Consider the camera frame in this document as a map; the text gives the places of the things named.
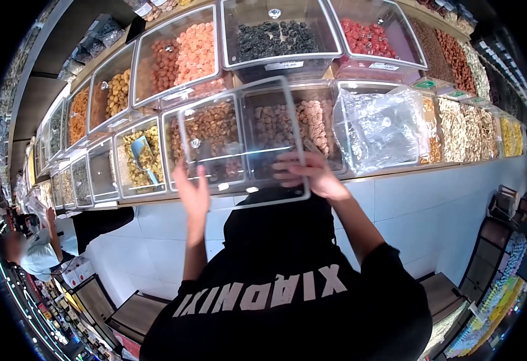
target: cardboard box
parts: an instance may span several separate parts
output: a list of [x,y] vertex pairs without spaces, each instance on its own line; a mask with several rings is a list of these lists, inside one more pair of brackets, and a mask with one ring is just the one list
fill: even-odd
[[63,272],[63,279],[71,288],[80,285],[87,278],[95,274],[91,261],[83,256],[75,257],[67,270]]

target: store shelf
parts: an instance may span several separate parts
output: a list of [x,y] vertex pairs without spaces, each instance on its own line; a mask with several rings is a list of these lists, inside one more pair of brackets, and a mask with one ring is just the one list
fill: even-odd
[[419,4],[416,0],[397,0],[397,3],[406,14],[422,20],[429,26],[448,33],[463,42],[470,41],[470,36],[468,34],[463,33],[462,30],[458,29],[455,25],[448,23],[440,14],[429,10],[424,5]]

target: plastic scoop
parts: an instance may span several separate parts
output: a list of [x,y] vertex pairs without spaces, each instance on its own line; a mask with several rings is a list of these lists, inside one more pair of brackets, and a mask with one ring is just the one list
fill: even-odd
[[152,180],[153,184],[159,184],[159,181],[157,180],[157,177],[155,177],[155,174],[153,174],[151,168],[141,167],[141,163],[139,162],[139,155],[141,154],[141,150],[143,150],[144,148],[147,148],[149,150],[149,154],[153,155],[152,149],[149,147],[147,138],[145,138],[144,135],[142,135],[136,141],[131,143],[131,152],[133,153],[133,163],[137,166],[139,170],[143,170],[147,172],[147,175],[149,176],[149,179]]

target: plastic bag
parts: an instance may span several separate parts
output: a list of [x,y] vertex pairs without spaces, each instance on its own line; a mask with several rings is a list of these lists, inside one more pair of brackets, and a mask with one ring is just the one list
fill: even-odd
[[341,90],[332,129],[349,169],[360,176],[417,159],[418,123],[424,121],[417,103],[423,104],[421,93],[407,87],[395,94]]
[[112,18],[107,18],[105,21],[100,21],[100,27],[91,34],[95,39],[101,41],[106,47],[110,47],[119,40],[125,30],[121,29],[119,24]]

